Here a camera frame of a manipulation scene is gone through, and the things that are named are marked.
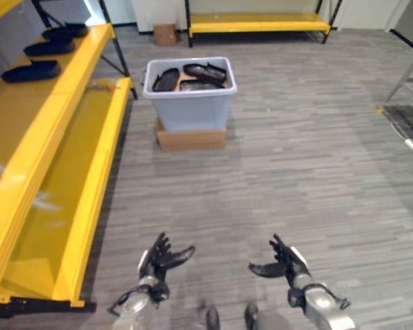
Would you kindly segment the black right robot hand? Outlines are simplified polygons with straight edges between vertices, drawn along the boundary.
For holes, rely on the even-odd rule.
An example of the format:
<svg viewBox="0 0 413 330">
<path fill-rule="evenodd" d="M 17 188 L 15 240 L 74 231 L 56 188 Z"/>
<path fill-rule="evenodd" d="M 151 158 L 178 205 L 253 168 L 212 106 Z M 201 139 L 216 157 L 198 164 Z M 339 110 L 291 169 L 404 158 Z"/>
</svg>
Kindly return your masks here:
<svg viewBox="0 0 413 330">
<path fill-rule="evenodd" d="M 287 246 L 280 239 L 278 234 L 273 235 L 269 245 L 273 248 L 276 261 L 264 265 L 249 263 L 248 268 L 252 273 L 263 278 L 285 277 L 290 287 L 295 287 L 294 281 L 298 276 L 310 276 L 306 263 L 299 258 L 292 247 Z"/>
</svg>

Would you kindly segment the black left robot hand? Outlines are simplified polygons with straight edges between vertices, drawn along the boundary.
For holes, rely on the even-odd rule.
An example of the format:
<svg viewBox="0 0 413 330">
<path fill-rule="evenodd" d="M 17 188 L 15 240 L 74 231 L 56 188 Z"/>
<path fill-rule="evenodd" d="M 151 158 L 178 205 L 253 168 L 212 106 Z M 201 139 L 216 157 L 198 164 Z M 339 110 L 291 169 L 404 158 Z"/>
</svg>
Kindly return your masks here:
<svg viewBox="0 0 413 330">
<path fill-rule="evenodd" d="M 153 277 L 158 282 L 164 282 L 169 270 L 186 263 L 194 253 L 194 245 L 190 245 L 179 252 L 172 252 L 169 237 L 161 232 L 141 258 L 138 266 L 139 279 Z"/>
</svg>

